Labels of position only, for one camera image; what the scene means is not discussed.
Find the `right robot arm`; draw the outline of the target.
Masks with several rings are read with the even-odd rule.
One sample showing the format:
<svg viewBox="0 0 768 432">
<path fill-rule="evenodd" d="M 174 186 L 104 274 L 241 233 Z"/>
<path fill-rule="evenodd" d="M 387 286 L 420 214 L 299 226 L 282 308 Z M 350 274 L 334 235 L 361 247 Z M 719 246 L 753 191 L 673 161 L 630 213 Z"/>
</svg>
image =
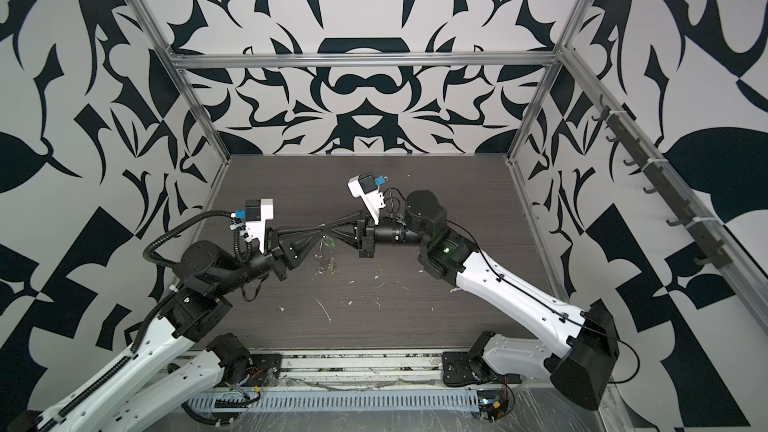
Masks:
<svg viewBox="0 0 768 432">
<path fill-rule="evenodd" d="M 625 341 L 602 303 L 582 309 L 534 287 L 505 269 L 471 234 L 448 218 L 428 190 L 410 193 L 404 210 L 390 217 L 378 212 L 384 198 L 377 193 L 370 208 L 325 226 L 335 239 L 374 255 L 378 244 L 409 245 L 432 277 L 491 304 L 538 340 L 523 352 L 499 333 L 486 334 L 474 346 L 479 365 L 497 376 L 517 374 L 548 380 L 575 405 L 595 411 L 607 388 L 616 384 L 613 371 Z"/>
</svg>

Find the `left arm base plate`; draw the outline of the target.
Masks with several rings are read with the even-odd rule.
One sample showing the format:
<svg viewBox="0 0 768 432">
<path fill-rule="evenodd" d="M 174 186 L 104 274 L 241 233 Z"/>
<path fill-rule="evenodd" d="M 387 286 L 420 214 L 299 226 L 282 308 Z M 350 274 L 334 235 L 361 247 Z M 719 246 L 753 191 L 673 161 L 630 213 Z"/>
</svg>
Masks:
<svg viewBox="0 0 768 432">
<path fill-rule="evenodd" d="M 280 353 L 251 354 L 246 376 L 240 385 L 246 388 L 270 386 L 281 376 L 283 355 Z"/>
</svg>

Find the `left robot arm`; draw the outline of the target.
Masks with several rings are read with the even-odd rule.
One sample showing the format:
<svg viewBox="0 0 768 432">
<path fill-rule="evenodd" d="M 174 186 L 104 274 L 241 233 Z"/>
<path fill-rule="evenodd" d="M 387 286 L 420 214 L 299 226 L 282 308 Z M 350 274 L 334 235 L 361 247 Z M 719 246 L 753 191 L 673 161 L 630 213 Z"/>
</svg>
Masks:
<svg viewBox="0 0 768 432">
<path fill-rule="evenodd" d="M 179 280 L 140 323 L 130 344 L 93 377 L 43 411 L 25 410 L 11 431 L 140 431 L 190 398 L 220 383 L 238 388 L 248 380 L 251 354 L 231 334 L 215 337 L 186 365 L 161 380 L 156 374 L 187 352 L 231 310 L 229 293 L 268 276 L 285 279 L 326 233 L 326 225 L 265 231 L 258 249 L 228 253 L 210 241 L 190 245 L 178 261 L 158 248 L 196 223 L 231 220 L 237 234 L 249 222 L 222 210 L 203 212 L 154 239 L 145 260 L 169 267 Z"/>
</svg>

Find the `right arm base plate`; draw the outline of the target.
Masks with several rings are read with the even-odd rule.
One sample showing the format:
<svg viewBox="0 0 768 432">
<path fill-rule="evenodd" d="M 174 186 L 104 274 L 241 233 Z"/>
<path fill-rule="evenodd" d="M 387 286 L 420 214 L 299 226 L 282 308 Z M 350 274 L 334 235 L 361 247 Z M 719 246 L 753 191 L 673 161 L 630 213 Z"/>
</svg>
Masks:
<svg viewBox="0 0 768 432">
<path fill-rule="evenodd" d="M 481 385 L 498 378 L 481 356 L 470 352 L 443 352 L 441 363 L 442 382 L 447 387 Z"/>
</svg>

